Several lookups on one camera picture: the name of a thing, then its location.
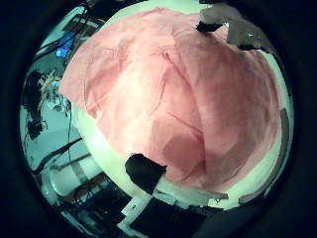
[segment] black object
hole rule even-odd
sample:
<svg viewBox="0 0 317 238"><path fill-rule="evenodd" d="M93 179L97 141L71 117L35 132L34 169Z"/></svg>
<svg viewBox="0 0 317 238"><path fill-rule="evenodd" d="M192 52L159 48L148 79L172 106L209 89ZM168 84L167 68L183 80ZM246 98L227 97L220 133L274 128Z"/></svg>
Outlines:
<svg viewBox="0 0 317 238"><path fill-rule="evenodd" d="M123 232L117 224L125 218L121 210L130 200L129 195L109 181L105 187L86 199L80 209L74 209L72 215L99 237L118 238Z"/></svg>
<svg viewBox="0 0 317 238"><path fill-rule="evenodd" d="M198 32L205 33L205 32L214 32L218 28L220 28L222 24L206 24L203 22L199 22L198 26L196 27Z"/></svg>
<svg viewBox="0 0 317 238"><path fill-rule="evenodd" d="M142 154L131 156L125 164L131 181L149 194L152 194L166 167L151 161Z"/></svg>
<svg viewBox="0 0 317 238"><path fill-rule="evenodd" d="M200 4L215 4L215 3L221 3L225 0L199 0Z"/></svg>
<svg viewBox="0 0 317 238"><path fill-rule="evenodd" d="M204 215L153 198L130 226L151 238L189 238L205 219Z"/></svg>
<svg viewBox="0 0 317 238"><path fill-rule="evenodd" d="M41 101L41 87L39 85L39 80L42 76L43 74L36 69L29 73L26 77L26 83L21 98L22 106L31 116L31 120L27 122L31 140L36 139L43 130L41 110L38 110Z"/></svg>

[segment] white pipe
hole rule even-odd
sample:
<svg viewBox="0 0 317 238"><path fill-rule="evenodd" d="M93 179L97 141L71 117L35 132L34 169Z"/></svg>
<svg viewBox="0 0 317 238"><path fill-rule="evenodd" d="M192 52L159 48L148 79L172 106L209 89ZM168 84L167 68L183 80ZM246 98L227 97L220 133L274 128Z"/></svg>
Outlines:
<svg viewBox="0 0 317 238"><path fill-rule="evenodd" d="M51 169L50 181L56 193L66 196L85 181L94 178L101 172L94 159L89 157L61 170Z"/></svg>

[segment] cable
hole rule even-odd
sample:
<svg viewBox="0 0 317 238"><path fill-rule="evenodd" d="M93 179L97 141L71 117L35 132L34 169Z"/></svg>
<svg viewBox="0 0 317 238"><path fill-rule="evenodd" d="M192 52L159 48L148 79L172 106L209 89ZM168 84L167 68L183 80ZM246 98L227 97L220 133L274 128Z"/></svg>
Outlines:
<svg viewBox="0 0 317 238"><path fill-rule="evenodd" d="M68 133L67 133L67 144L69 144L69 140L70 140L70 125L71 125L71 110L70 110L70 112L69 112L69 124L68 124ZM71 164L70 147L68 147L67 153L68 153L69 164Z"/></svg>
<svg viewBox="0 0 317 238"><path fill-rule="evenodd" d="M83 16L85 15L85 14L87 14L87 9L86 9L86 7L83 5L83 6L78 6L78 7L84 7L84 10L83 10L83 12L81 13L81 16L80 16L80 19L78 20L78 22L76 23L76 25L75 26L73 26L69 31L70 32L72 32L73 30L75 30L76 28L77 28L77 26L79 25L79 23L81 22L81 20L83 19ZM61 38L59 38L59 39L56 39L56 40L54 40L54 41L52 41L52 42L50 42L50 43L47 43L46 45L43 45L43 46L41 46L40 48L38 48L38 52L40 51L40 50L42 50L42 49L44 49L44 48L46 48L46 47L48 47L48 46L50 46L50 45L54 45L55 43L57 43L57 42L59 42L60 40L62 40L62 38L63 37L61 37Z"/></svg>
<svg viewBox="0 0 317 238"><path fill-rule="evenodd" d="M32 174L34 175L38 175L45 167L46 164L53 159L53 157L58 156L60 157L61 155L63 155L71 146L73 146L74 144L76 144L77 142L81 141L82 138L79 137L78 139L60 147L59 149L49 153L47 156L45 156L41 161L40 164L38 165L38 167L34 170L32 170Z"/></svg>
<svg viewBox="0 0 317 238"><path fill-rule="evenodd" d="M84 29L84 27L86 26L86 24L87 24L87 22L88 22L88 20L89 20L89 14L88 14L88 11L87 11L87 10L86 10L86 12L85 12L84 15L86 15L86 16L85 16L85 22L82 24L81 28L73 35L73 37L75 37L79 32L81 32L81 31ZM65 42L61 43L60 45L56 46L55 48L53 48L53 49L51 49L51 50L49 50L49 51L47 51L47 52L44 52L44 53L42 53L41 55L39 55L39 56L37 56L37 57L34 57L33 60L32 60L32 62L31 62L31 64L35 63L35 62L36 62L37 60L39 60L40 58L42 58L42 57L44 57L44 56L46 56L46 55L52 53L53 51L57 50L58 48L60 48L60 47L63 46L64 44L68 43L69 41L71 41L71 40L73 39L73 37L67 39Z"/></svg>
<svg viewBox="0 0 317 238"><path fill-rule="evenodd" d="M65 19L66 17L68 17L70 14L72 14L72 12L73 12L74 10L76 10L77 8L80 8L80 7L83 7L83 8L84 8L83 12L81 13L81 19L78 21L78 23L80 23L80 21L81 21L82 18L83 18L83 15L86 14L86 13L88 13L88 11L89 11L89 6L88 6L87 3L80 3L77 7L75 7L74 9L72 9L66 16L64 16L63 19ZM72 29L70 30L70 32L72 32L74 29L76 29L77 25L74 26L74 27L72 27ZM44 49L44 48L50 46L50 45L53 45L53 44L59 42L61 39L62 39L62 37L59 38L59 39L57 39L57 40L55 40L55 41L52 41L52 42L50 42L50 43L44 45L44 46L41 46L41 47L38 49L38 52L39 52L40 50L42 50L42 49Z"/></svg>

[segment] pink cloth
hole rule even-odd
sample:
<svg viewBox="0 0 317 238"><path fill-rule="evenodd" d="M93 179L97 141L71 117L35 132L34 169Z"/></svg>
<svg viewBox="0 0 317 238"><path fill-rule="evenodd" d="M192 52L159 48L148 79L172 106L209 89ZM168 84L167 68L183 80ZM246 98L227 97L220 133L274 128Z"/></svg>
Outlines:
<svg viewBox="0 0 317 238"><path fill-rule="evenodd" d="M112 24L79 48L59 93L121 157L142 153L176 184L224 191L273 144L278 95L264 57L197 23L160 8Z"/></svg>

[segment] pink fabric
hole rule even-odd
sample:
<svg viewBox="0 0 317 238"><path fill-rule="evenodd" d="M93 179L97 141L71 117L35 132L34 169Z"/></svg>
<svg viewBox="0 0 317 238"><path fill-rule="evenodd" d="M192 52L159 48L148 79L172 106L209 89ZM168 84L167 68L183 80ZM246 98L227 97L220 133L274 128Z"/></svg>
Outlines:
<svg viewBox="0 0 317 238"><path fill-rule="evenodd" d="M59 92L121 157L142 153L167 165L172 182L224 191L274 142L278 95L260 54L229 46L224 27L201 34L197 23L154 9L112 24L80 47Z"/></svg>

